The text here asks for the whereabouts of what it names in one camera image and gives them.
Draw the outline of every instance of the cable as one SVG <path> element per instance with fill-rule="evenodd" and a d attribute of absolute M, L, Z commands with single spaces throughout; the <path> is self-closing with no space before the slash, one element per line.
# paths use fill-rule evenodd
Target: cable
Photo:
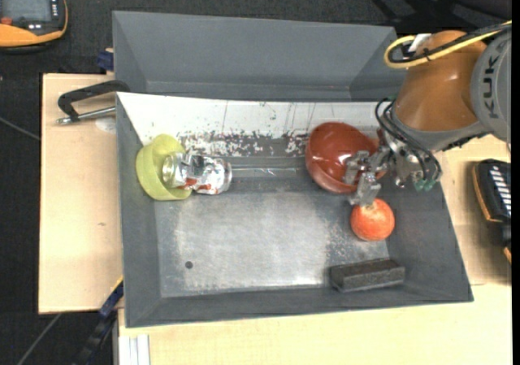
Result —
<path fill-rule="evenodd" d="M 398 132 L 400 133 L 401 137 L 403 137 L 404 139 L 404 142 L 408 145 L 408 146 L 411 146 L 411 148 L 416 148 L 418 149 L 419 151 L 422 151 L 424 154 L 426 154 L 428 156 L 428 158 L 434 162 L 435 164 L 435 175 L 432 177 L 433 181 L 438 181 L 440 175 L 442 174 L 442 168 L 440 166 L 440 163 L 439 163 L 439 160 L 437 160 L 437 158 L 433 155 L 433 153 L 431 151 L 429 151 L 428 149 L 422 147 L 417 141 L 415 141 L 412 137 L 407 137 L 406 136 L 406 133 L 397 126 L 397 124 L 392 120 L 392 113 L 390 112 L 390 110 L 392 109 L 392 106 L 394 104 L 395 101 L 392 101 L 384 110 L 384 114 L 389 114 L 389 116 L 387 116 L 387 121 L 392 125 L 392 127 Z"/>
<path fill-rule="evenodd" d="M 427 63 L 436 60 L 440 57 L 450 54 L 454 51 L 460 50 L 463 47 L 469 46 L 477 41 L 489 38 L 497 33 L 508 30 L 513 27 L 513 21 L 509 20 L 502 24 L 491 25 L 489 27 L 479 28 L 471 33 L 464 34 L 459 38 L 450 41 L 442 46 L 436 47 L 433 50 L 424 49 L 421 54 L 415 54 L 407 59 L 395 60 L 393 54 L 396 50 L 401 48 L 405 43 L 415 39 L 415 36 L 406 36 L 395 40 L 384 52 L 384 62 L 387 66 L 392 68 L 407 68 L 418 66 L 419 64 Z"/>
<path fill-rule="evenodd" d="M 1 116 L 0 116 L 0 123 L 5 124 L 10 128 L 15 129 L 19 133 L 23 133 L 24 135 L 27 135 L 28 137 L 31 137 L 37 141 L 41 141 L 41 138 L 38 135 L 30 133 L 29 131 L 26 131 L 25 129 L 20 128 L 18 125 L 14 125 L 12 122 L 9 122 L 7 119 L 3 119 Z"/>
<path fill-rule="evenodd" d="M 34 348 L 36 348 L 36 345 L 41 341 L 41 339 L 47 334 L 47 332 L 50 331 L 50 329 L 54 326 L 54 324 L 58 321 L 58 319 L 61 317 L 62 313 L 59 313 L 56 315 L 52 321 L 47 324 L 46 328 L 43 329 L 43 332 L 40 333 L 40 336 L 32 343 L 32 345 L 29 346 L 29 349 L 25 352 L 24 356 L 22 356 L 22 359 L 18 361 L 16 365 L 23 365 L 25 360 L 28 358 L 28 356 L 34 351 Z"/>

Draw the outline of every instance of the black clamp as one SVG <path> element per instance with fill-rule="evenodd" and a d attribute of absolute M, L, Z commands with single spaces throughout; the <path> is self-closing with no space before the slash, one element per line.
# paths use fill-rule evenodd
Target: black clamp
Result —
<path fill-rule="evenodd" d="M 104 83 L 99 83 L 97 85 L 87 86 L 86 88 L 72 90 L 71 92 L 64 93 L 58 99 L 58 106 L 68 115 L 68 117 L 60 118 L 56 122 L 58 124 L 71 124 L 73 122 L 79 122 L 82 119 L 97 118 L 98 116 L 114 112 L 115 106 L 111 106 L 97 111 L 85 112 L 84 114 L 80 115 L 72 106 L 73 102 L 94 98 L 96 96 L 110 92 L 130 92 L 130 88 L 121 80 L 109 80 Z"/>

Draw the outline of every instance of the wooden board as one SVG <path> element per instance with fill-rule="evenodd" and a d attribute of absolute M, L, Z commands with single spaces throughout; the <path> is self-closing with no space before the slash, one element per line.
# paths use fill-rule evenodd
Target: wooden board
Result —
<path fill-rule="evenodd" d="M 41 220 L 38 310 L 98 309 L 122 274 L 115 133 L 99 122 L 57 125 L 62 93 L 109 80 L 44 75 L 41 110 Z M 113 95 L 79 103 L 82 113 Z"/>

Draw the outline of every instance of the black cable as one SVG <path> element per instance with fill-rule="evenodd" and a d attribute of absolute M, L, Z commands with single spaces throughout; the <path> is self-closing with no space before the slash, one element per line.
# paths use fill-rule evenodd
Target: black cable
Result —
<path fill-rule="evenodd" d="M 386 130 L 390 135 L 392 135 L 394 138 L 396 138 L 398 141 L 402 141 L 404 142 L 407 146 L 410 146 L 409 144 L 409 141 L 406 137 L 404 137 L 403 135 L 400 135 L 398 133 L 395 133 L 394 131 L 392 131 L 387 125 L 386 123 L 383 122 L 383 119 L 379 116 L 379 108 L 380 106 L 383 104 L 383 102 L 388 102 L 388 101 L 391 101 L 390 105 L 387 106 L 387 108 L 385 108 L 385 111 L 384 113 L 387 111 L 387 109 L 393 105 L 393 103 L 395 102 L 395 100 L 391 100 L 389 98 L 385 98 L 381 101 L 379 101 L 379 103 L 376 105 L 375 107 L 375 118 L 378 120 L 379 122 L 379 125 L 381 125 L 381 127 Z M 410 147 L 410 152 L 415 156 L 415 158 L 419 161 L 419 164 L 421 165 L 421 170 L 422 170 L 422 177 L 423 178 L 426 178 L 427 177 L 427 168 L 426 168 L 426 165 L 423 161 L 423 159 L 421 159 L 418 155 L 418 152 L 415 151 L 412 147 Z"/>
<path fill-rule="evenodd" d="M 36 348 L 36 345 L 41 341 L 41 339 L 47 334 L 47 332 L 50 331 L 50 329 L 56 324 L 56 322 L 58 321 L 58 319 L 62 316 L 62 313 L 59 313 L 58 315 L 56 315 L 52 321 L 47 324 L 47 326 L 45 327 L 45 329 L 43 329 L 43 332 L 40 333 L 40 336 L 37 337 L 37 339 L 32 343 L 32 345 L 29 346 L 29 349 L 27 349 L 25 351 L 25 354 L 24 356 L 22 356 L 21 360 L 18 361 L 18 363 L 16 365 L 23 365 L 25 360 L 28 358 L 28 356 L 34 351 L 34 348 Z"/>
<path fill-rule="evenodd" d="M 38 135 L 33 134 L 33 133 L 23 129 L 23 128 L 19 127 L 18 125 L 13 124 L 12 122 L 9 122 L 7 119 L 3 119 L 1 116 L 0 116 L 0 123 L 7 125 L 8 127 L 15 129 L 19 133 L 23 133 L 24 135 L 27 135 L 28 137 L 31 137 L 34 140 L 41 141 L 41 139 Z"/>
<path fill-rule="evenodd" d="M 397 130 L 400 135 L 405 139 L 405 142 L 411 146 L 412 148 L 417 148 L 419 149 L 420 151 L 422 151 L 424 154 L 426 154 L 431 161 L 433 161 L 433 163 L 435 164 L 435 175 L 432 177 L 432 179 L 434 181 L 437 181 L 439 179 L 439 176 L 440 176 L 440 173 L 442 173 L 442 168 L 440 167 L 440 163 L 439 161 L 436 159 L 436 157 L 433 155 L 433 153 L 431 151 L 429 151 L 428 149 L 422 147 L 417 141 L 415 141 L 412 137 L 407 137 L 407 134 L 397 126 L 397 124 L 392 120 L 392 113 L 390 112 L 390 110 L 392 109 L 393 107 L 393 104 L 394 104 L 395 101 L 392 101 L 384 110 L 384 114 L 386 115 L 387 113 L 389 114 L 389 116 L 387 116 L 387 121 L 392 125 L 392 127 Z"/>

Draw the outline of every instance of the yellow lid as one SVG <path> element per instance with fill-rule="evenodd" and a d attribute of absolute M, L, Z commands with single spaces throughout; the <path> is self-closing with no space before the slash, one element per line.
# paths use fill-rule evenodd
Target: yellow lid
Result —
<path fill-rule="evenodd" d="M 139 150 L 136 157 L 136 172 L 139 183 L 155 200 L 186 199 L 191 190 L 167 189 L 162 181 L 163 164 L 167 155 L 184 153 L 184 147 L 173 137 L 161 134 Z"/>

